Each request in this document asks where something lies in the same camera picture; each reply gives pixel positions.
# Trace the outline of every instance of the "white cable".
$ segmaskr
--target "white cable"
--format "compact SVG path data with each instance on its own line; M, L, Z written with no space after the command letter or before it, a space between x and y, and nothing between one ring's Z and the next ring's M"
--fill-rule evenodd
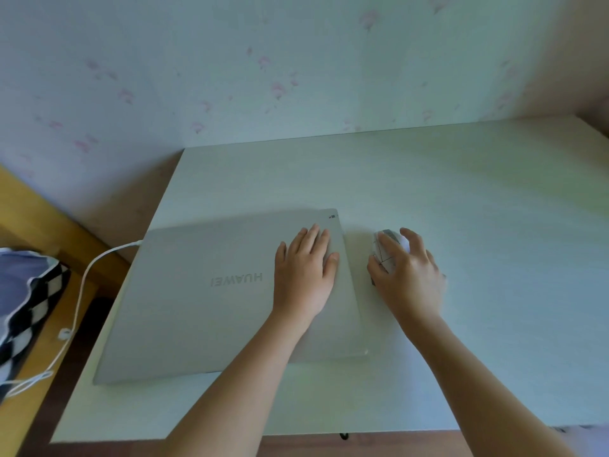
M104 253L97 255L89 263L89 265L87 266L87 269L85 269L85 272L82 275L82 279L80 280L80 291L78 292L78 300L76 300L76 309L74 310L74 320L72 321L72 328L64 327L63 329L59 330L59 335L57 336L57 338L59 338L60 340L65 340L65 342L63 343L62 349L59 350L59 353L57 353L57 356L55 356L55 359L53 359L51 361L51 363L49 364L49 367L47 367L40 374L30 377L26 380L7 380L7 381L0 383L0 384L17 384L16 386L13 386L6 393L7 398L11 397L11 396L16 396L19 393L22 393L25 390L27 390L28 388L34 386L40 380L44 380L45 378L49 378L50 376L53 376L53 370L52 370L53 366L55 365L55 363L57 362L59 357L61 357L62 353L65 351L66 347L68 346L68 343L74 336L74 331L76 330L76 321L78 320L78 310L80 309L80 300L82 299L82 292L85 289L85 279L87 278L89 269L91 269L93 264L95 264L95 262L97 260L99 260L103 256L106 256L109 253L116 252L117 250L120 250L121 248L133 247L133 245L140 245L141 243L142 243L142 241L135 241L135 242L131 242L129 244L119 245L118 247L111 248L110 250L106 250Z

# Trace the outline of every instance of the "forearm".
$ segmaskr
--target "forearm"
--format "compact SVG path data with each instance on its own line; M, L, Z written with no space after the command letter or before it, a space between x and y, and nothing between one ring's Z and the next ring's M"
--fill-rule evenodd
M433 371L476 457L575 455L461 343L441 318L415 328L401 325Z
M167 437L162 455L255 455L281 376L304 330L271 315Z

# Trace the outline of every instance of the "left hand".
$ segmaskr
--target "left hand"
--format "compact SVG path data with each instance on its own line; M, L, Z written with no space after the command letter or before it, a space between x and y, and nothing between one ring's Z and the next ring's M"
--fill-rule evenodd
M330 231L319 234L319 226L302 228L286 250L282 242L275 254L273 311L298 323L305 331L324 308L339 265L339 254L331 253L324 266Z

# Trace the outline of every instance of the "wooden furniture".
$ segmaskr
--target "wooden furniture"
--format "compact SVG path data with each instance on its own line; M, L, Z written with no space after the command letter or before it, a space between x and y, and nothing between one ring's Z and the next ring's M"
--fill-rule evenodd
M545 423L584 425L609 422L607 199L609 141L552 117L186 149L150 228L338 209L370 352L289 365L265 434L456 428L365 269L372 232L402 225L447 274L464 343ZM119 305L55 442L163 438L216 377L94 386Z
M66 263L72 270L68 287L50 314L24 363L18 379L39 374L53 360L63 341L62 327L70 327L74 316L80 277L90 260L108 247L59 212L27 185L0 166L0 247L35 250ZM129 263L111 254L89 272L81 302L79 323L96 294L116 295ZM55 372L61 360L56 364ZM52 377L27 391L6 398L0 405L0 457L14 456L49 389Z

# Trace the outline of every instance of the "desk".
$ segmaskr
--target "desk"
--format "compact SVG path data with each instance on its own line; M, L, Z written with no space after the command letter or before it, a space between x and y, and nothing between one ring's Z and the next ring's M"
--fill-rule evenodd
M187 149L151 229L337 208L369 355L288 366L265 434L456 428L370 285L371 234L421 232L456 334L549 425L609 422L609 141L575 117ZM163 438L215 379L91 379L120 296L54 441Z

